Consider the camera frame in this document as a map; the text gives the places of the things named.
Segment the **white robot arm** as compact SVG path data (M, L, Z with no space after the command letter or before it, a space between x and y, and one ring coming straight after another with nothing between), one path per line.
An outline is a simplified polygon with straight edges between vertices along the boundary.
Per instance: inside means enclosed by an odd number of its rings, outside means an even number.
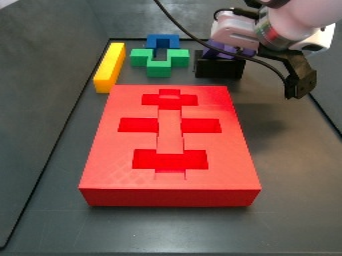
M342 20L342 0L244 0L255 4L256 17L238 9L214 15L210 38L256 51L322 51L330 48L335 23Z

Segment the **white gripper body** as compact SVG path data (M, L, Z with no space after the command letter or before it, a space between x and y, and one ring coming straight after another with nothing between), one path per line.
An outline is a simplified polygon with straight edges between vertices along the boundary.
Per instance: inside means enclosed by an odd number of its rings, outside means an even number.
M210 38L231 47L256 51L259 40L254 31L255 20L232 11L219 11L211 26Z

